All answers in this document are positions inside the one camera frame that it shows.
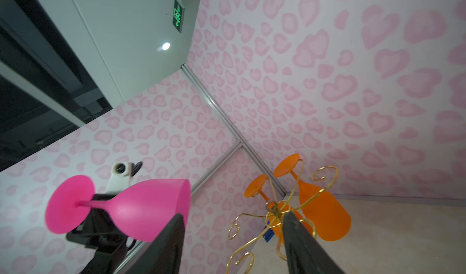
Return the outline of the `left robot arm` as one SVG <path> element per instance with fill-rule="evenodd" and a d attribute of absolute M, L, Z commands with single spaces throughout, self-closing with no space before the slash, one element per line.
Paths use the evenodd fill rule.
<path fill-rule="evenodd" d="M 137 242 L 117 229 L 108 212 L 98 208 L 92 208 L 66 239 L 95 251 L 83 274 L 114 273 Z"/>

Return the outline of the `pink plastic wine glass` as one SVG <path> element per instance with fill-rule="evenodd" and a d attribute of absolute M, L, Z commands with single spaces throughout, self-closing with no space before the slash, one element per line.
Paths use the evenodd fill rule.
<path fill-rule="evenodd" d="M 187 179 L 150 179 L 130 186 L 107 201 L 93 199 L 91 178 L 77 175 L 63 182 L 52 194 L 45 211 L 45 224 L 55 234 L 78 227 L 91 209 L 106 211 L 126 236 L 152 242 L 171 219 L 182 216 L 188 222 L 191 183 Z"/>

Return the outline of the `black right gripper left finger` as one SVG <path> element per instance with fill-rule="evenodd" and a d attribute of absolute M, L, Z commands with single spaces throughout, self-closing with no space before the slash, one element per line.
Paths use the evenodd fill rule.
<path fill-rule="evenodd" d="M 183 216 L 176 214 L 126 273 L 178 274 L 182 259 L 184 234 Z"/>

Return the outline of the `gold wire glass rack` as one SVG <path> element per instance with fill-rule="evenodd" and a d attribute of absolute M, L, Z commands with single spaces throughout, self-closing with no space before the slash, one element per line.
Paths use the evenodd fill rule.
<path fill-rule="evenodd" d="M 253 214 L 249 214 L 249 213 L 241 213 L 239 214 L 239 216 L 237 216 L 234 220 L 234 222 L 231 224 L 230 228 L 229 228 L 229 231 L 228 231 L 228 239 L 229 240 L 233 240 L 239 233 L 240 233 L 240 229 L 241 229 L 241 226 L 239 224 L 239 219 L 242 217 L 242 216 L 252 216 L 252 217 L 255 217 L 255 218 L 263 218 L 264 221 L 265 221 L 265 227 L 266 229 L 263 230 L 262 233 L 260 233 L 258 236 L 256 236 L 255 238 L 253 238 L 252 240 L 248 241 L 246 244 L 244 244 L 243 246 L 241 246 L 240 248 L 238 248 L 228 259 L 228 262 L 226 263 L 226 270 L 225 270 L 225 273 L 226 274 L 229 274 L 229 271 L 230 271 L 230 268 L 231 268 L 231 264 L 233 263 L 233 260 L 234 258 L 239 254 L 241 253 L 242 251 L 246 250 L 246 248 L 248 248 L 249 246 L 255 244 L 259 238 L 261 236 L 263 236 L 267 231 L 268 229 L 275 229 L 275 228 L 278 228 L 280 229 L 280 226 L 281 226 L 281 230 L 282 230 L 282 237 L 281 239 L 279 238 L 279 242 L 277 244 L 277 255 L 280 259 L 284 260 L 284 261 L 288 261 L 288 257 L 285 256 L 282 252 L 281 252 L 281 244 L 283 243 L 285 245 L 285 235 L 283 233 L 283 228 L 284 228 L 284 225 L 285 225 L 285 222 L 284 222 L 284 219 L 287 217 L 287 215 L 291 215 L 291 217 L 295 217 L 295 212 L 297 212 L 298 210 L 306 207 L 308 204 L 311 204 L 314 200 L 316 200 L 319 196 L 321 196 L 324 192 L 328 191 L 328 189 L 332 188 L 332 186 L 336 183 L 336 181 L 339 179 L 340 177 L 340 170 L 338 167 L 336 166 L 323 166 L 323 167 L 320 167 L 319 169 L 317 169 L 313 174 L 312 174 L 312 180 L 314 182 L 316 181 L 320 181 L 320 180 L 324 180 L 326 177 L 325 176 L 322 176 L 321 178 L 315 178 L 315 176 L 324 171 L 324 170 L 327 170 L 327 169 L 332 169 L 335 171 L 335 176 L 334 178 L 330 181 L 330 183 L 328 185 L 326 185 L 324 188 L 322 189 L 319 189 L 317 191 L 317 193 L 315 193 L 314 195 L 312 195 L 311 197 L 309 197 L 303 204 L 301 204 L 299 207 L 297 208 L 293 208 L 290 206 L 290 198 L 286 199 L 285 201 L 281 201 L 283 203 L 282 206 L 279 205 L 279 201 L 276 200 L 276 195 L 275 195 L 275 188 L 274 186 L 271 184 L 271 181 L 269 181 L 269 183 L 271 184 L 271 188 L 273 189 L 273 194 L 275 196 L 275 201 L 267 201 L 266 202 L 266 205 L 265 205 L 265 208 L 267 210 L 267 214 L 266 215 L 253 215 Z M 299 183 L 300 183 L 300 178 L 301 178 L 301 175 L 302 175 L 302 170 L 303 170 L 303 167 L 301 167 L 300 169 L 300 172 L 299 174 L 297 175 L 297 179 L 296 179 L 296 184 L 293 188 L 293 191 L 291 192 L 292 195 L 294 195 Z M 312 227 L 313 231 L 311 233 L 311 236 L 313 238 L 316 237 L 317 235 L 317 228 L 316 228 L 316 225 L 314 224 L 314 222 L 308 218 L 301 218 L 301 219 L 298 219 L 298 225 L 299 224 L 302 224 L 302 223 L 307 223 L 309 224 L 309 226 Z M 235 234 L 232 234 L 232 230 L 233 228 L 236 228 L 236 232 Z M 245 252 L 241 258 L 239 258 L 237 261 L 234 262 L 234 264 L 236 266 L 239 266 L 240 264 L 242 264 L 244 262 L 244 260 L 246 259 L 246 257 L 250 257 L 250 262 L 248 264 L 248 268 L 246 269 L 245 273 L 244 274 L 249 274 L 252 270 L 252 267 L 254 265 L 254 254 L 252 252 Z"/>

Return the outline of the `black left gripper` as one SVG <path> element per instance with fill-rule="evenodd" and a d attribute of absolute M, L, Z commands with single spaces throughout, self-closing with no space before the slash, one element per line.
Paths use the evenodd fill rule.
<path fill-rule="evenodd" d="M 116 227 L 108 212 L 98 208 L 92 208 L 79 226 L 66 233 L 66 240 L 104 253 L 113 253 L 118 248 L 127 253 L 137 242 Z"/>

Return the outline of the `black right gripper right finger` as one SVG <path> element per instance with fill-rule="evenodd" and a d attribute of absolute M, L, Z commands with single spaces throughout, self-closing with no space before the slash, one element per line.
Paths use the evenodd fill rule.
<path fill-rule="evenodd" d="M 283 238 L 289 274 L 344 274 L 293 213 L 283 219 Z"/>

